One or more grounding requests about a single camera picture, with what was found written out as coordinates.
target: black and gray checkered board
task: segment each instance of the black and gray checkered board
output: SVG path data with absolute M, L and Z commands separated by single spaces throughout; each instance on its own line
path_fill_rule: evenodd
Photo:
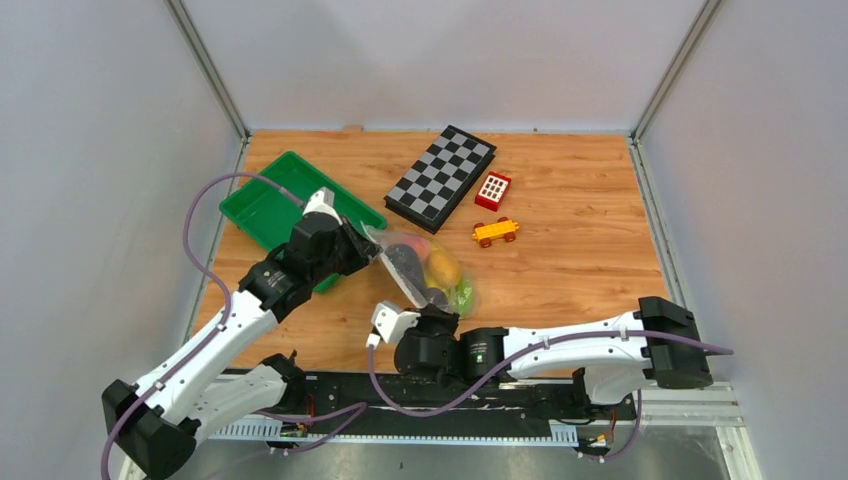
M 385 196 L 386 208 L 436 233 L 492 162 L 495 148 L 448 125 Z

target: gray floor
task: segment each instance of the gray floor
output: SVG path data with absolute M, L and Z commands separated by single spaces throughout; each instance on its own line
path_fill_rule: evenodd
M 630 429 L 619 427 L 623 443 Z M 209 441 L 173 478 L 207 478 L 261 443 Z M 328 444 L 290 457 L 263 456 L 214 478 L 277 480 L 497 480 L 598 478 L 603 480 L 729 479 L 713 428 L 649 427 L 628 454 L 597 465 L 571 449 Z

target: white wall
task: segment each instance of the white wall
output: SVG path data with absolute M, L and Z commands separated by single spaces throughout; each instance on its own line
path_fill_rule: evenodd
M 703 0 L 185 0 L 252 128 L 629 129 Z
M 848 3 L 727 1 L 645 141 L 765 478 L 845 478 Z
M 181 342 L 183 214 L 238 140 L 162 1 L 2 2 L 0 65 L 0 477 L 99 478 L 100 393 Z

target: wooden tabletop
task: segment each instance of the wooden tabletop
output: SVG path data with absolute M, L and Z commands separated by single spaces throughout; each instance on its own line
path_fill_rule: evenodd
M 438 132 L 262 131 L 245 170 L 259 172 L 293 150 L 383 214 L 389 229 L 431 235 L 385 208 L 383 197 Z M 479 134 L 497 146 L 490 170 L 512 178 L 498 213 L 474 204 L 481 176 L 435 238 L 471 274 L 480 299 L 460 332 L 478 327 L 545 328 L 600 320 L 638 308 L 642 296 L 665 296 L 651 235 L 624 137 L 612 135 Z M 477 222 L 507 216 L 517 240 L 480 248 Z M 234 225 L 224 230 L 213 270 L 234 289 L 265 252 Z M 305 370 L 364 371 L 365 340 L 377 302 L 411 306 L 379 262 L 316 294 L 234 362 L 297 349 Z M 223 296 L 207 289 L 195 331 Z M 394 372 L 393 349 L 377 351 L 377 368 Z

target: perforated metal strip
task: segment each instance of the perforated metal strip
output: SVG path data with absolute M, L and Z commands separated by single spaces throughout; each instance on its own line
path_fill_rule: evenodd
M 297 443 L 314 442 L 323 435 L 306 437 L 281 436 L 282 422 L 260 416 L 249 416 L 222 428 L 209 438 L 214 440 L 259 440 Z M 388 443 L 407 445 L 500 445 L 514 447 L 574 447 L 577 446 L 577 428 L 571 425 L 551 424 L 549 437 L 459 437 L 415 435 L 337 435 L 335 443 Z

